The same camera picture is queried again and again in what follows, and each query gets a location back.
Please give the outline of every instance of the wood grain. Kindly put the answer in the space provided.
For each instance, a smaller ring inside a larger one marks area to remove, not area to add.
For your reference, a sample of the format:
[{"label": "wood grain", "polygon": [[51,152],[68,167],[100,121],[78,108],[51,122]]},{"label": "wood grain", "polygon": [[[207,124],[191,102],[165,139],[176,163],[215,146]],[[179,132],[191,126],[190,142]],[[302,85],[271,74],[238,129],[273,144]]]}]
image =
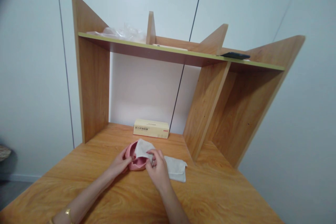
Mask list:
[{"label": "wood grain", "polygon": [[227,57],[218,57],[216,55],[198,53],[193,51],[181,51],[173,48],[158,47],[155,45],[141,44],[131,41],[107,38],[87,33],[78,33],[79,37],[109,50],[111,52],[127,54],[131,56],[149,58],[178,64],[193,65],[203,67],[220,62],[228,61],[235,65],[237,71],[266,71],[284,70],[284,67],[269,65],[253,61],[244,61]]},{"label": "wood grain", "polygon": [[[130,126],[108,124],[81,144],[0,212],[0,223],[46,223],[103,172],[116,155],[138,139]],[[197,164],[182,135],[143,137],[168,156],[187,162],[186,183],[172,181],[192,223],[282,223],[245,177],[207,141]],[[147,172],[118,178],[82,223],[168,223],[159,193]]]},{"label": "wood grain", "polygon": [[229,71],[227,73],[221,94],[219,96],[216,108],[213,112],[208,131],[205,135],[206,141],[212,141],[214,136],[216,135],[217,128],[220,126],[223,111],[225,109],[226,103],[229,99],[231,90],[233,88],[233,85],[235,83],[237,77],[237,73]]},{"label": "wood grain", "polygon": [[148,25],[147,25],[147,36],[146,44],[155,44],[156,33],[155,33],[155,22],[154,22],[154,12],[149,12],[148,15]]},{"label": "wood grain", "polygon": [[218,126],[212,141],[233,167],[254,131],[283,73],[239,73],[225,107],[217,107]]},{"label": "wood grain", "polygon": [[78,36],[108,25],[83,0],[72,0],[83,142],[109,121],[110,51]]},{"label": "wood grain", "polygon": [[212,114],[221,93],[230,62],[201,68],[193,101],[183,131],[191,157],[197,160]]},{"label": "wood grain", "polygon": [[199,45],[191,48],[191,51],[221,55],[222,46],[228,30],[228,24],[222,24],[213,33],[206,37]]},{"label": "wood grain", "polygon": [[298,35],[246,51],[251,61],[283,66],[287,70],[299,53],[305,36]]},{"label": "wood grain", "polygon": [[[191,51],[193,47],[196,47],[199,45],[199,43],[195,43],[195,42],[176,40],[173,38],[170,39],[170,38],[159,37],[159,36],[156,36],[156,43],[160,45],[164,45],[164,46],[183,48],[183,49],[187,49],[188,51]],[[245,53],[245,51],[230,49],[230,48],[225,48],[225,47],[222,47],[220,51],[221,51],[220,55],[229,53],[229,52],[235,52],[235,53],[241,53],[241,54]]]},{"label": "wood grain", "polygon": [[304,40],[295,36],[246,52],[254,61],[278,64],[285,71],[238,73],[226,105],[216,107],[207,139],[233,167],[239,166]]}]

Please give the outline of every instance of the pink bowl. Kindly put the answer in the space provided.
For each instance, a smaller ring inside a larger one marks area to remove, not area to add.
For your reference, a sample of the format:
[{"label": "pink bowl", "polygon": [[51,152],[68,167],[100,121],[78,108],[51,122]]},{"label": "pink bowl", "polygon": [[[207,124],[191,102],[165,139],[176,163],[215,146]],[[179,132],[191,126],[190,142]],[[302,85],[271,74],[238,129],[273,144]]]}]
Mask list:
[{"label": "pink bowl", "polygon": [[138,141],[131,143],[129,147],[126,150],[125,158],[128,158],[129,156],[133,157],[132,163],[128,165],[129,170],[144,170],[146,166],[146,157],[136,157],[135,155],[135,147],[137,146]]}]

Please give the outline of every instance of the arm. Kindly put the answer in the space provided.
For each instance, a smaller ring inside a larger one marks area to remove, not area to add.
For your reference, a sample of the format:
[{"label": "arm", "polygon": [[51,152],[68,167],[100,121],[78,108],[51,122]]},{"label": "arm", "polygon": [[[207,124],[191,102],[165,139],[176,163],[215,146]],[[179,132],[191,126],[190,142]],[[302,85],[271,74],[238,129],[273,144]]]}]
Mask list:
[{"label": "arm", "polygon": [[[123,171],[126,171],[127,166],[132,162],[132,157],[123,160],[127,147],[118,154],[109,168],[98,177],[91,185],[82,191],[69,205],[67,205],[61,212],[54,218],[54,224],[70,224],[79,223],[99,195],[109,187],[113,180]],[[65,214],[65,211],[70,208],[70,216]]]},{"label": "arm", "polygon": [[170,183],[167,163],[162,151],[152,149],[148,153],[154,154],[154,163],[152,167],[150,161],[147,160],[146,170],[161,195],[169,222],[171,224],[190,223]]}]

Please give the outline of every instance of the cloth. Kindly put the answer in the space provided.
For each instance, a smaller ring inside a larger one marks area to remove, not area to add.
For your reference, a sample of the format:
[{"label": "cloth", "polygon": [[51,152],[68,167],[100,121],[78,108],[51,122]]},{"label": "cloth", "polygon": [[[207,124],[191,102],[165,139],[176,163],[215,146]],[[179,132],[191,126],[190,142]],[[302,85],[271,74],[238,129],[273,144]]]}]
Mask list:
[{"label": "cloth", "polygon": [[150,149],[155,149],[154,145],[152,145],[150,142],[147,142],[145,140],[142,140],[141,138],[138,140],[138,143],[136,144],[134,153],[137,158],[139,157],[145,157],[150,160],[150,163],[153,163],[153,154],[148,154],[147,151]]},{"label": "cloth", "polygon": [[[135,155],[136,157],[146,157],[150,160],[150,163],[153,163],[153,155],[147,153],[150,149],[155,149],[154,145],[140,138],[135,147]],[[181,159],[168,156],[165,156],[164,159],[167,163],[169,178],[185,183],[187,163]]]},{"label": "cloth", "polygon": [[180,182],[186,182],[186,166],[187,163],[181,159],[176,159],[173,157],[164,157],[167,163],[168,175],[172,180],[177,180]]}]

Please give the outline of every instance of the black line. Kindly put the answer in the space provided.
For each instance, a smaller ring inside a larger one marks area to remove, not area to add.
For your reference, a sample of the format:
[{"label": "black line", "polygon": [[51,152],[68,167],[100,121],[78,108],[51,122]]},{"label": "black line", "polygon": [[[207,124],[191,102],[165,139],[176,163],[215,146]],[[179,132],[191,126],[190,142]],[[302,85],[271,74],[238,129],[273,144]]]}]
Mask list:
[{"label": "black line", "polygon": [[287,12],[288,12],[288,9],[289,9],[289,7],[291,6],[291,4],[292,4],[292,0],[289,0],[289,2],[288,2],[288,4],[287,4],[287,7],[286,7],[286,10],[285,10],[285,13],[283,14],[283,16],[282,16],[282,18],[281,18],[281,21],[280,21],[279,27],[278,27],[278,29],[277,29],[277,31],[276,31],[276,33],[275,33],[275,35],[274,35],[274,38],[273,38],[273,41],[272,41],[272,43],[274,42],[275,38],[276,38],[276,37],[277,37],[277,35],[278,35],[278,32],[279,32],[279,30],[280,30],[280,27],[281,27],[281,25],[282,25],[282,22],[284,21],[284,19],[285,19],[285,16],[286,16],[286,14],[287,14]]},{"label": "black line", "polygon": [[[189,36],[189,42],[190,42],[190,39],[191,39],[191,34],[193,33],[193,28],[194,28],[194,23],[195,23],[195,18],[196,18],[196,13],[197,13],[197,8],[198,8],[198,3],[200,2],[200,0],[197,0],[197,5],[196,5],[196,10],[195,10],[195,15],[194,15],[194,20],[192,21],[192,27],[191,27],[191,32],[190,32],[190,36]],[[175,100],[175,105],[174,105],[174,110],[173,110],[173,115],[171,117],[171,121],[170,121],[170,128],[172,127],[172,122],[173,122],[173,118],[174,118],[174,112],[175,112],[175,107],[176,107],[176,102],[177,102],[177,98],[179,96],[179,91],[180,91],[180,86],[181,86],[181,80],[182,80],[182,76],[183,76],[183,71],[184,71],[184,66],[183,65],[183,68],[182,68],[182,73],[181,73],[181,78],[180,78],[180,83],[179,83],[179,87],[178,87],[178,90],[177,90],[177,94],[176,94],[176,100]]]},{"label": "black line", "polygon": [[59,15],[61,16],[61,26],[62,26],[62,39],[63,39],[63,51],[64,51],[64,61],[65,61],[65,72],[66,72],[66,84],[68,85],[68,97],[69,97],[69,108],[70,108],[70,120],[71,120],[71,132],[72,132],[72,144],[73,148],[75,148],[75,140],[74,140],[74,129],[72,127],[72,115],[71,115],[71,103],[70,103],[70,92],[69,92],[69,80],[68,80],[68,68],[67,68],[67,59],[65,57],[65,44],[64,44],[64,33],[63,33],[63,22],[62,22],[62,12],[61,12],[61,1],[58,0],[59,4]]}]

